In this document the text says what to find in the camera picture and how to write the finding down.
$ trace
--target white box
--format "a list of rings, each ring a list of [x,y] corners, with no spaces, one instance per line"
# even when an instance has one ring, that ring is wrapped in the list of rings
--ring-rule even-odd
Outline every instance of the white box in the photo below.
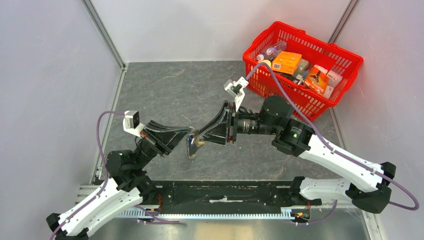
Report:
[[[322,96],[326,99],[329,99],[333,91],[334,91],[334,87],[327,85],[327,87],[325,88],[325,92]]]
[[[333,88],[335,88],[343,79],[342,76],[340,76],[339,74],[335,73],[332,70],[327,73],[327,76],[329,77],[328,86]]]

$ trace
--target plastic bottle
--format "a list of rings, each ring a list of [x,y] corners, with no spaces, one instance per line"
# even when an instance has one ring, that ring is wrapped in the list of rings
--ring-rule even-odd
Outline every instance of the plastic bottle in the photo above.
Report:
[[[263,60],[269,60],[269,61],[273,61],[279,53],[281,53],[282,51],[285,51],[287,48],[287,42],[285,41],[279,41],[276,44],[274,44],[273,46],[270,46],[264,50],[262,50],[257,56],[256,56],[256,60],[258,62],[262,62]]]

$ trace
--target small package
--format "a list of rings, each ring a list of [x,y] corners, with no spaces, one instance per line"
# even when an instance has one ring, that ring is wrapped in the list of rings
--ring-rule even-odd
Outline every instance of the small package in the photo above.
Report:
[[[298,68],[301,59],[302,55],[299,53],[282,51],[272,62],[271,68],[276,72],[292,75]]]
[[[328,70],[319,65],[314,65],[304,80],[305,86],[324,94],[329,83]]]
[[[340,76],[339,74],[335,73],[333,70],[330,70],[327,73],[327,76],[329,77],[328,79],[328,85],[330,87],[335,88],[343,79],[342,76]]]
[[[325,92],[322,96],[326,99],[329,99],[333,91],[334,91],[334,87],[327,85],[327,87],[325,88]]]
[[[301,74],[298,74],[293,82],[297,85],[302,85],[304,83],[304,77]]]

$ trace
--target white wall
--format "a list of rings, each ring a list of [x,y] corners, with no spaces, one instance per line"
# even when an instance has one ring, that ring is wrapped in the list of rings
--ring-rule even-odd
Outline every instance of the white wall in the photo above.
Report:
[[[1,239],[48,239],[95,164],[119,68],[79,0],[0,3]]]
[[[125,62],[241,60],[282,21],[327,41],[349,0],[92,0]]]
[[[337,44],[364,58],[336,107],[349,150],[397,165],[395,180],[424,203],[424,67],[421,1],[360,1]],[[413,203],[396,187],[392,201]],[[424,211],[388,206],[379,215],[387,239],[422,239]]]

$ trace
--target red basket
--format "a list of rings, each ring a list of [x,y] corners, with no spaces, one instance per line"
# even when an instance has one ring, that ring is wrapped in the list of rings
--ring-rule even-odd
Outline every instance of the red basket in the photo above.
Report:
[[[326,99],[315,91],[306,89],[304,86],[297,85],[276,74],[280,85],[290,99],[309,120],[314,121],[326,109],[339,103],[343,94],[354,83],[364,59],[334,43],[328,44],[309,36],[304,30],[276,21],[263,31],[244,52],[243,61],[246,63],[246,75],[258,64],[256,61],[258,53],[280,40],[287,42],[287,52],[302,54],[302,58],[311,64],[318,64],[328,70],[333,70],[343,77],[330,99]],[[249,79],[247,87],[264,98],[271,95],[283,95],[265,66],[260,66],[256,70]]]

